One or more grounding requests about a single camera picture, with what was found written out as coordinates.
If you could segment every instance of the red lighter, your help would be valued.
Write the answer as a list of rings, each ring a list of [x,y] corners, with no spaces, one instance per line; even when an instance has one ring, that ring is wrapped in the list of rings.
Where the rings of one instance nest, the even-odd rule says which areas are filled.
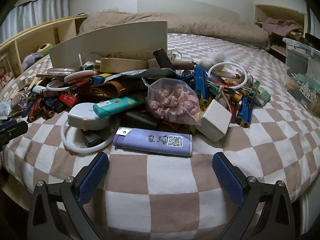
[[[76,98],[75,96],[60,95],[59,100],[65,105],[73,107],[78,101],[78,98]]]

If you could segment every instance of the purple lighter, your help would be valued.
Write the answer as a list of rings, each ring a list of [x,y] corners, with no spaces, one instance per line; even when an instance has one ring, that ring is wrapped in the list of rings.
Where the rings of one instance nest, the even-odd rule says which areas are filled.
[[[113,145],[145,152],[191,156],[192,135],[120,127]]]

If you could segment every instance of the white box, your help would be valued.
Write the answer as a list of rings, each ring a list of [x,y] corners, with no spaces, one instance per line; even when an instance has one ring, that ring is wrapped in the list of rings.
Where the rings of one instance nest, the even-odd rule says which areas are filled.
[[[219,141],[227,133],[231,113],[216,100],[213,100],[201,117],[201,125],[196,128],[213,142]]]

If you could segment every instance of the cartoon character print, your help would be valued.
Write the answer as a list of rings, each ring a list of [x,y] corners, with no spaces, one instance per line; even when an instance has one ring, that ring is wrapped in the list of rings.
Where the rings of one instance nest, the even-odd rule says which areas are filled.
[[[148,140],[149,142],[162,142],[163,145],[167,144],[167,140],[168,140],[168,136],[164,135],[164,136],[154,136],[153,134],[150,134],[148,136]]]

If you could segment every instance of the white curtain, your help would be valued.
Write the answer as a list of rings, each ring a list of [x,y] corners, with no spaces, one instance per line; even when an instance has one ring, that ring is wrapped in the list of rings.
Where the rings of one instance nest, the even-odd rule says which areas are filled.
[[[13,8],[0,27],[0,43],[34,25],[69,16],[69,0],[37,0]]]

